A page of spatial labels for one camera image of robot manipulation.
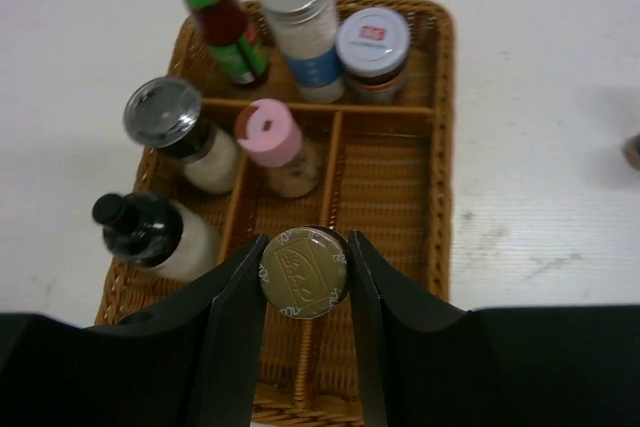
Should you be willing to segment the white bottle black cap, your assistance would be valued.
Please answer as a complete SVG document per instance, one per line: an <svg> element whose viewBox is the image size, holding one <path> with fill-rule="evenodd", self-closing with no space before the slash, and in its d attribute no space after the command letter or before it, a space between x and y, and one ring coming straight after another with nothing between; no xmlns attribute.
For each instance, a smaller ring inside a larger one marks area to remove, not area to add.
<svg viewBox="0 0 640 427"><path fill-rule="evenodd" d="M108 193L93 205L103 242L119 261L190 283L217 265L218 231L179 202L155 193Z"/></svg>

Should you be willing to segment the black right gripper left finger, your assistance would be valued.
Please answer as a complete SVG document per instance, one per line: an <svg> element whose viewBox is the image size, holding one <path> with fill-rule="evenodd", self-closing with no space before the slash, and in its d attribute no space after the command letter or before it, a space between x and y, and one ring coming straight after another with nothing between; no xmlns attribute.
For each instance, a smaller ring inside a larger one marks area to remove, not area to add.
<svg viewBox="0 0 640 427"><path fill-rule="evenodd" d="M5 426L247 426L266 300L268 239L116 324L1 317Z"/></svg>

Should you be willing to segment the brown spice jar red label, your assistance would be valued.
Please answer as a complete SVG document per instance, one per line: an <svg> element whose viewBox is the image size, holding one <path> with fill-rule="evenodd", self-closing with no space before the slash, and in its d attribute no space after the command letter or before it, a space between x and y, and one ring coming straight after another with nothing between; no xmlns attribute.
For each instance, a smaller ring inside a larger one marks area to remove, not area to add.
<svg viewBox="0 0 640 427"><path fill-rule="evenodd" d="M410 43L407 21L389 8L365 8L341 24L337 54L360 103L396 102L407 81Z"/></svg>

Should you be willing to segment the white bead jar silver lid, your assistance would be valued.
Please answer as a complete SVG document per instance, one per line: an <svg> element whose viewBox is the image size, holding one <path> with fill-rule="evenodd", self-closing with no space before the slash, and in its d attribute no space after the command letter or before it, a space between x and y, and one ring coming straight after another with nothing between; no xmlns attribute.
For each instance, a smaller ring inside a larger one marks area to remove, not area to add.
<svg viewBox="0 0 640 427"><path fill-rule="evenodd" d="M345 93L336 51L335 0L259 0L276 45L301 96L328 104Z"/></svg>

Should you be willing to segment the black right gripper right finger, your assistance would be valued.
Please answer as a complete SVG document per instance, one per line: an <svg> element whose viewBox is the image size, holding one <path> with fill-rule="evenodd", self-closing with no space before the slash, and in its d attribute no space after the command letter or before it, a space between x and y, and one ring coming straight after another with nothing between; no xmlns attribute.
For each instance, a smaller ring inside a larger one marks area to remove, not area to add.
<svg viewBox="0 0 640 427"><path fill-rule="evenodd" d="M462 310L349 235L368 426L635 426L635 305Z"/></svg>

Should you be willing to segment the clear jar grey lid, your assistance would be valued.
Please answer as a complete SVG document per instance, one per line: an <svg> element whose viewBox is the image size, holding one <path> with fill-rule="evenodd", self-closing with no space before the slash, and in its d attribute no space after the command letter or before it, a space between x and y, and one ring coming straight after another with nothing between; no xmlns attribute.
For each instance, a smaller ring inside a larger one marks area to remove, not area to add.
<svg viewBox="0 0 640 427"><path fill-rule="evenodd" d="M183 79L152 79L129 98L123 113L128 136L178 162L193 186L214 194L233 190L240 149L236 140L209 116L202 95Z"/></svg>

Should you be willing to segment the small yellow label bottle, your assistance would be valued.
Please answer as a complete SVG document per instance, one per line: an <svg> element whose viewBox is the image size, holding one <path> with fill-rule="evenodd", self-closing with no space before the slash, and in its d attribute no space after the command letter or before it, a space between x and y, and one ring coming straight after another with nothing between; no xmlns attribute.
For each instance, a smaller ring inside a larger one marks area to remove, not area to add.
<svg viewBox="0 0 640 427"><path fill-rule="evenodd" d="M339 305L348 294L345 238L322 226L301 226L276 235L258 267L267 301L281 314L313 319Z"/></svg>

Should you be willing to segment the pink cap spice shaker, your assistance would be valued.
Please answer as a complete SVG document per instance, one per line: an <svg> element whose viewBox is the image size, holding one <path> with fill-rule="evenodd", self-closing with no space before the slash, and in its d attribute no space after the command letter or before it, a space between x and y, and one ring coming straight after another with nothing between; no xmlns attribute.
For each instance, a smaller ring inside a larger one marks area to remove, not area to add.
<svg viewBox="0 0 640 427"><path fill-rule="evenodd" d="M300 198L319 184L322 158L289 107L275 99L259 99L245 107L234 125L240 147L263 168L275 194Z"/></svg>

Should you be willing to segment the red sauce bottle yellow cap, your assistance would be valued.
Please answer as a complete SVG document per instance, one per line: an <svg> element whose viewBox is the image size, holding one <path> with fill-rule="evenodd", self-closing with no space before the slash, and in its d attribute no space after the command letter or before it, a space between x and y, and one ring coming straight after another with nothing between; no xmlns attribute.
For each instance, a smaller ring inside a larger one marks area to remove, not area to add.
<svg viewBox="0 0 640 427"><path fill-rule="evenodd" d="M229 80L241 87L263 84L269 57L239 0L183 0L206 50Z"/></svg>

